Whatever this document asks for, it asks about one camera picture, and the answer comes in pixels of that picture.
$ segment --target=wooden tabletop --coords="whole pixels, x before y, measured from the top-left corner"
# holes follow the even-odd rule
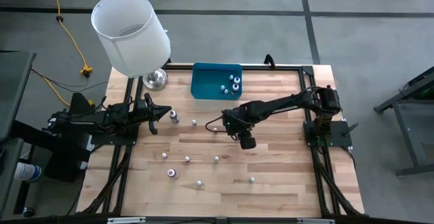
[[[317,86],[335,87],[332,68],[314,65]],[[196,100],[191,96],[191,71],[168,71],[169,84],[149,92],[154,103],[170,105],[179,124],[165,115],[158,135],[141,125],[128,171],[123,216],[182,217],[320,217],[311,151],[306,146],[302,109],[270,116],[252,130],[257,146],[243,150],[226,134],[214,134],[205,123],[250,100],[273,100],[300,91],[297,72],[244,71],[240,100]],[[123,102],[127,77],[112,70],[106,105]],[[134,81],[132,96],[136,91]],[[221,121],[211,128],[224,130]],[[77,211],[86,208],[107,182],[113,146],[91,155]],[[214,162],[214,156],[220,161]],[[330,148],[336,184],[352,205],[363,212],[353,162],[346,151]],[[178,179],[167,176],[173,168]],[[332,211],[328,188],[326,198]],[[117,188],[112,196],[112,206]]]

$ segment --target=yellow cable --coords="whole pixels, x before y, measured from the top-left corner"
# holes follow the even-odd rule
[[[56,0],[56,3],[57,3],[57,13],[58,13],[58,16],[60,17],[60,2],[59,2],[59,0]],[[63,23],[62,23],[61,20],[59,20],[59,23],[60,23],[60,25],[63,27],[63,29],[66,31],[66,33],[68,33],[69,37],[70,37],[71,40],[73,41],[74,46],[75,46],[75,49],[78,51],[78,53],[81,55],[81,58],[83,59],[83,62],[84,62],[84,69],[87,70],[89,67],[88,67],[88,65],[87,65],[86,59],[84,58],[83,53],[81,53],[81,51],[80,51],[80,49],[79,49],[77,43],[75,42],[74,37],[71,35],[71,33],[68,31],[68,29],[63,25]]]
[[[54,86],[52,85],[52,83],[45,77],[42,77],[50,86],[50,88],[53,90],[53,92],[56,93],[57,97],[60,99],[60,101],[62,101],[64,104],[66,104],[67,106],[70,106],[70,104],[68,104],[63,98],[62,96],[59,94],[59,92],[54,88]]]

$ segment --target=white cylindrical shade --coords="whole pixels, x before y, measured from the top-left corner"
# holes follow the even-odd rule
[[[146,75],[170,57],[170,40],[148,0],[101,0],[92,26],[111,65],[128,77]]]

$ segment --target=silver lamp base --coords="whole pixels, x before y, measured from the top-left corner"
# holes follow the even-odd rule
[[[167,85],[167,74],[163,69],[157,69],[143,79],[143,84],[150,91],[160,91]]]

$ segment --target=floor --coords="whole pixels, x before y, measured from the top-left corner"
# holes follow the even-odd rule
[[[63,8],[79,12],[98,1],[60,0]],[[349,123],[360,123],[352,132],[353,154],[366,213],[422,222],[434,219],[434,173],[395,177],[395,170],[411,165],[410,157],[393,112],[380,116],[372,108],[433,66],[433,1],[150,0],[169,31],[173,62],[261,63],[270,53],[281,64],[332,65],[343,114]],[[0,0],[0,5],[55,7],[56,2]],[[110,64],[90,15],[63,16],[94,68],[89,84],[106,81]],[[0,50],[36,52],[34,69],[40,73],[64,83],[85,82],[79,74],[81,58],[56,23],[56,14],[0,12],[0,33]],[[70,92],[60,93],[71,99]],[[98,101],[104,93],[101,85],[84,95]],[[63,108],[45,82],[32,74],[18,119],[41,128]],[[35,154],[42,166],[48,157],[42,150]],[[79,184],[44,179],[32,186],[29,204],[40,216],[65,214]]]

